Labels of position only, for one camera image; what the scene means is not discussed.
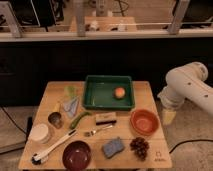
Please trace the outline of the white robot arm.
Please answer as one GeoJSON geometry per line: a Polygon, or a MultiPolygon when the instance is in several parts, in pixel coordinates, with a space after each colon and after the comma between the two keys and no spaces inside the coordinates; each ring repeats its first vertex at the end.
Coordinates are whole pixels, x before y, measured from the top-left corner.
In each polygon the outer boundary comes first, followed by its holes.
{"type": "Polygon", "coordinates": [[[208,69],[201,62],[173,68],[166,74],[167,85],[157,95],[163,105],[164,125],[172,123],[186,99],[213,115],[213,87],[205,83],[207,78],[208,69]]]}

